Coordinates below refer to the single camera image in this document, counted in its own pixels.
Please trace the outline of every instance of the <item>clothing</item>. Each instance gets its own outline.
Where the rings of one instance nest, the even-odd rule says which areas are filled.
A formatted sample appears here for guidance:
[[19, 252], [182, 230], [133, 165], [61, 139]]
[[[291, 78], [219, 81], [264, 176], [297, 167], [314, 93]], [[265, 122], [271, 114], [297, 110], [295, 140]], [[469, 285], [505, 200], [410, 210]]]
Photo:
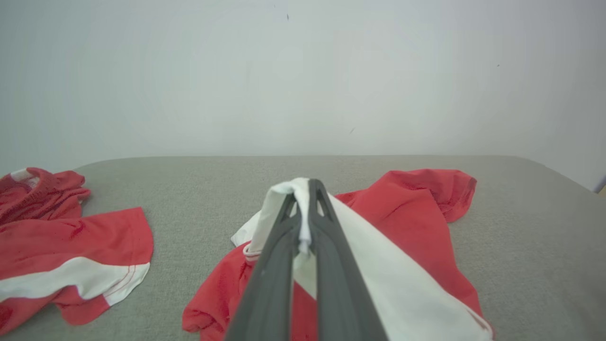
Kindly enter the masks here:
[[[265, 196], [263, 207], [259, 211], [257, 224], [252, 232], [256, 237], [251, 237], [252, 242], [244, 248], [244, 255], [247, 260], [256, 261], [263, 250], [265, 240], [269, 236], [271, 227], [278, 217], [279, 209], [288, 194], [293, 194], [297, 200], [297, 205], [301, 212], [308, 212], [309, 205], [309, 186], [308, 179], [297, 178], [292, 181], [279, 183], [272, 186]], [[265, 226], [264, 229], [257, 229], [257, 225]], [[311, 232], [307, 223], [307, 214], [301, 216], [301, 231], [299, 233], [299, 251], [302, 256], [308, 256], [309, 246], [311, 245]]]
[[142, 209], [81, 218], [83, 184], [37, 168], [0, 179], [0, 335], [48, 303], [88, 323], [143, 281], [153, 239]]
[[[466, 213], [475, 184], [475, 179], [456, 170], [393, 171], [366, 190], [337, 195], [343, 203], [331, 197], [391, 339], [405, 333], [415, 340], [493, 337], [481, 318], [475, 289], [456, 267], [446, 224]], [[237, 309], [254, 267], [252, 256], [262, 249], [263, 236], [267, 238], [263, 217], [271, 214], [265, 212], [265, 204], [253, 222], [232, 237], [232, 241], [250, 237], [252, 242], [231, 251], [185, 308], [183, 328], [200, 331], [201, 340], [221, 340]], [[315, 268], [307, 267], [305, 263], [297, 268], [295, 261], [295, 341], [317, 339], [315, 285], [309, 281]]]

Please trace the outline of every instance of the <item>red sleeve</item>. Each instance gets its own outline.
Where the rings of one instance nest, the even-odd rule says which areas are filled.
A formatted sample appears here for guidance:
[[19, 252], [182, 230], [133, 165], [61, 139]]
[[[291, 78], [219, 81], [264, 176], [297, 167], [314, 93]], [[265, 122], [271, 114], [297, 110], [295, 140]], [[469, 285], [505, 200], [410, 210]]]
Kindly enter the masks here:
[[449, 294], [481, 315], [475, 288], [456, 266], [446, 224], [467, 212], [476, 182], [459, 170], [393, 170], [368, 189], [337, 198], [406, 252]]
[[200, 286], [183, 312], [184, 330], [200, 331], [201, 340], [223, 339], [252, 272], [242, 253], [247, 244], [231, 250]]

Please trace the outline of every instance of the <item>white stripe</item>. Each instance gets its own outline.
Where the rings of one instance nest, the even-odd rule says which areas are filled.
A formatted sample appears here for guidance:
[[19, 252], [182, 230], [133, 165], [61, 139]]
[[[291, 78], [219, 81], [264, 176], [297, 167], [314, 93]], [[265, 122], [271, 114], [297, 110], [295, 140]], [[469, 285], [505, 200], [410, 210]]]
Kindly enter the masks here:
[[12, 297], [38, 299], [75, 285], [83, 299], [103, 295], [112, 306], [124, 300], [143, 281], [149, 267], [149, 263], [118, 266], [75, 257], [51, 271], [0, 280], [0, 302]]
[[40, 181], [39, 177], [35, 177], [32, 173], [28, 172], [26, 168], [16, 170], [10, 174], [10, 177], [18, 183], [24, 183], [29, 188], [34, 188]]

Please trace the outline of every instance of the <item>gray table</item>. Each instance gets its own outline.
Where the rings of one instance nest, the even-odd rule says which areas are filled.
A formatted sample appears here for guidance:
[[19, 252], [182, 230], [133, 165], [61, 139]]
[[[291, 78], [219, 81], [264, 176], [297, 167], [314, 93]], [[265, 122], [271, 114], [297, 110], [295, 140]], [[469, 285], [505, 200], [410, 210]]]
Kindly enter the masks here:
[[46, 307], [5, 340], [198, 340], [185, 305], [233, 246], [269, 186], [305, 176], [332, 193], [392, 169], [460, 169], [478, 179], [450, 224], [461, 271], [499, 341], [606, 339], [606, 197], [516, 157], [157, 157], [89, 164], [84, 215], [141, 206], [155, 239], [145, 280], [84, 326]]

